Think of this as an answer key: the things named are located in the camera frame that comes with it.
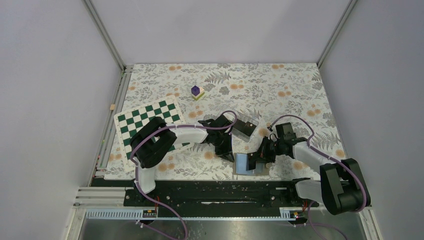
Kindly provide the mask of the grey card holder wallet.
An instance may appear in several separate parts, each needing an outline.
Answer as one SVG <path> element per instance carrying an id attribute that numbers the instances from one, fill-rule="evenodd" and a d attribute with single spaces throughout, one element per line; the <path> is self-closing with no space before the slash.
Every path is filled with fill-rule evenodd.
<path id="1" fill-rule="evenodd" d="M 265 163 L 256 162 L 255 167 L 250 169 L 247 153 L 235 153 L 233 174 L 241 176 L 268 176 L 270 170 Z"/>

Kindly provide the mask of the clear acrylic card tray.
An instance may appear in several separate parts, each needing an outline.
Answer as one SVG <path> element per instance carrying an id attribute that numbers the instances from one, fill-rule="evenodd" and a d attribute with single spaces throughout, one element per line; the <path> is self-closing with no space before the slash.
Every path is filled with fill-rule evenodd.
<path id="1" fill-rule="evenodd" d="M 239 111 L 235 111 L 237 115 L 237 120 L 235 124 L 232 126 L 231 133 L 238 137 L 239 139 L 248 143 L 254 132 L 256 131 L 259 122 L 256 119 L 253 119 Z"/>

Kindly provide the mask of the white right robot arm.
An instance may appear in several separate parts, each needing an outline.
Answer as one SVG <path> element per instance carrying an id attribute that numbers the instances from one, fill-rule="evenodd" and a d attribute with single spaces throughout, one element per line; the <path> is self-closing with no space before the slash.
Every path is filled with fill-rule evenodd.
<path id="1" fill-rule="evenodd" d="M 322 203 L 333 215 L 360 212 L 370 206 L 371 196 L 359 163 L 353 158 L 338 160 L 319 151 L 307 138 L 298 137 L 289 122 L 276 126 L 276 140 L 264 137 L 257 151 L 247 154 L 245 165 L 254 170 L 257 164 L 274 163 L 278 156 L 300 161 L 320 175 L 319 180 L 292 180 L 292 189 L 286 193 L 291 205 L 312 200 Z"/>

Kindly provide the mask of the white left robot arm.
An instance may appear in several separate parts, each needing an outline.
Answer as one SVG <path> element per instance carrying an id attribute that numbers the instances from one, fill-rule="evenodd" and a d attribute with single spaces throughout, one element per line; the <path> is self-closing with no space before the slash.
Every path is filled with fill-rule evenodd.
<path id="1" fill-rule="evenodd" d="M 159 116 L 150 120 L 129 142 L 130 160 L 135 164 L 136 199 L 144 206 L 155 200 L 156 165 L 172 146 L 183 143 L 210 144 L 215 155 L 234 162 L 232 128 L 237 114 L 226 110 L 216 119 L 200 120 L 194 124 L 166 123 Z"/>

